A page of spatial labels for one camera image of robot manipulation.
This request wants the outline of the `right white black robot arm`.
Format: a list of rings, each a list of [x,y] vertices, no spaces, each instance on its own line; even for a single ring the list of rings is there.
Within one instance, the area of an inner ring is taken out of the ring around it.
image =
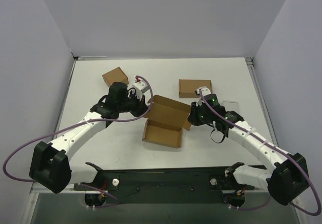
[[[248,185],[270,193],[275,201],[288,205],[304,192],[309,183],[306,159],[276,147],[234,111],[226,111],[215,94],[200,95],[192,102],[189,122],[194,126],[209,125],[250,152],[265,169],[237,162],[225,170],[230,186]]]

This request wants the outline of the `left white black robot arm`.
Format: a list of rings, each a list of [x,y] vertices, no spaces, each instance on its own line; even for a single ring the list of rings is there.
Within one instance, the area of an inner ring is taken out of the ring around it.
[[[151,109],[145,102],[145,92],[151,91],[149,83],[140,79],[131,88],[125,83],[114,82],[106,95],[89,110],[83,119],[64,130],[61,136],[49,143],[39,142],[33,151],[29,176],[51,190],[61,192],[69,184],[86,183],[91,189],[103,185],[103,170],[90,162],[76,168],[70,160],[92,137],[121,122],[121,113],[131,113],[133,121],[142,118]]]

